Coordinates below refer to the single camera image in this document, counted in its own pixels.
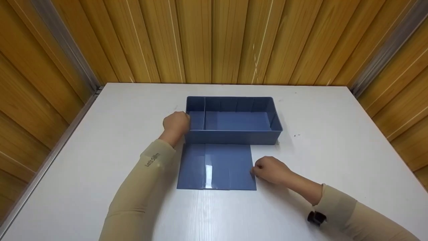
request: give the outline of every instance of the blue plastic box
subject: blue plastic box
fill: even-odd
[[[188,144],[274,145],[282,132],[272,97],[188,96]]]

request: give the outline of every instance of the white tabletop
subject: white tabletop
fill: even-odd
[[[272,96],[284,131],[251,146],[327,183],[427,240],[428,194],[345,87],[107,84],[3,240],[97,240],[108,206],[162,119],[187,96]],[[149,203],[148,240],[343,240],[306,221],[310,205],[257,180],[257,191],[178,190],[175,165]]]

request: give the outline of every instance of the sleeve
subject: sleeve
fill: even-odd
[[[354,240],[419,240],[412,233],[349,195],[323,184],[315,211]]]
[[[140,160],[120,186],[110,204],[99,241],[141,240],[141,223],[150,193],[175,150],[155,140],[141,153]]]

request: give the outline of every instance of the right hand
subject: right hand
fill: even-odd
[[[275,157],[262,157],[258,159],[250,172],[273,184],[286,186],[290,178],[295,176],[287,165]]]
[[[176,111],[163,120],[165,129],[159,139],[167,142],[173,148],[190,129],[190,116],[183,111]]]

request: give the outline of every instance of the wristwatch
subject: wristwatch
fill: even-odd
[[[308,215],[308,222],[315,224],[316,226],[321,226],[321,224],[327,219],[327,217],[316,211],[311,211]]]

